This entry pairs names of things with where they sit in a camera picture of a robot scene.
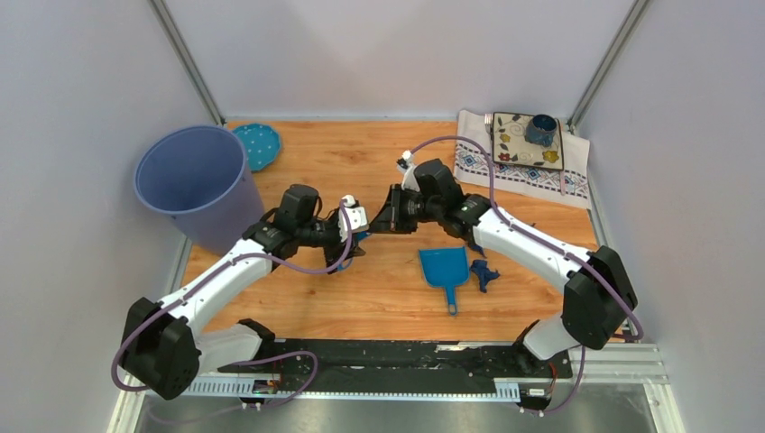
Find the blue plastic dustpan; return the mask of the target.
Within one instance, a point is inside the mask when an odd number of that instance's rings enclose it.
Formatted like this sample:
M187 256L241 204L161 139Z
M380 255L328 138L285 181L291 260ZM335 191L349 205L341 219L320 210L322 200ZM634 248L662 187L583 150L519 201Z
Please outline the blue plastic dustpan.
M456 289L469 281L471 274L466 249L464 246L420 249L418 256L426 283L444 291L447 312L456 316Z

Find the dark blue paper scrap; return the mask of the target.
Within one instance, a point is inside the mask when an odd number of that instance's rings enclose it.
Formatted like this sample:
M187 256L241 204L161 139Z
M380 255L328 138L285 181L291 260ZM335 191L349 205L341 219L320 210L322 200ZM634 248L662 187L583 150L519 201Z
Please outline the dark blue paper scrap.
M501 274L498 271L493 271L489 268L486 260L475 259L470 265L470 271L476 276L478 280L479 291L487 293L487 285L494 280L497 280Z

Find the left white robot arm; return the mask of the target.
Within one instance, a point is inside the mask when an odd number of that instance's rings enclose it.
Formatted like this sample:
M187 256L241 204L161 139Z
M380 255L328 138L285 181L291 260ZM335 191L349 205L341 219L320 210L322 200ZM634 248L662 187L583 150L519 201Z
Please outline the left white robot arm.
M264 342L267 331L256 321L243 319L215 332L205 328L239 293L279 267L329 274L350 259L354 235L368 227L364 207L346 195L321 218L316 214L320 202L312 187L290 186L280 205L249 226L210 269L158 301L138 299L128 310L110 367L114 385L172 400L198 375L220 367L270 371L276 352Z

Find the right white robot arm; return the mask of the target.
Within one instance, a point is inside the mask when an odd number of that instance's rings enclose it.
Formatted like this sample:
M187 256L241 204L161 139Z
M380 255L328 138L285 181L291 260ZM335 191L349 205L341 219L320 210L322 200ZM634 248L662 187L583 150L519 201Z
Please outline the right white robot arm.
M409 166L405 181L390 186L369 229L408 235L424 223L515 261L562 293L561 312L533 322L516 341L514 364L526 377L540 376L551 357L573 347L602 349L638 305L614 249L568 244L521 222L488 197L466 194L439 159Z

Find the blue hand brush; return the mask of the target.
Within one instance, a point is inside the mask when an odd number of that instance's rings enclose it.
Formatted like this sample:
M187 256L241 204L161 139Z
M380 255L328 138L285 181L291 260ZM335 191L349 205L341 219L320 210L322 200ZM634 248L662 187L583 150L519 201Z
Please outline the blue hand brush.
M349 251L347 252L347 254L345 255L345 259L342 262L340 262L339 259L341 258L345 250L345 247L346 247L345 241L341 242L340 244L336 244L334 246L324 247L323 254L324 254L326 266L330 267L331 265L337 263L337 267L334 270L330 271L329 273L332 274L332 273L344 271L352 265L355 257L364 256L365 250L361 248L360 243L364 239L369 237L370 235L371 234L368 231L354 233L351 247Z

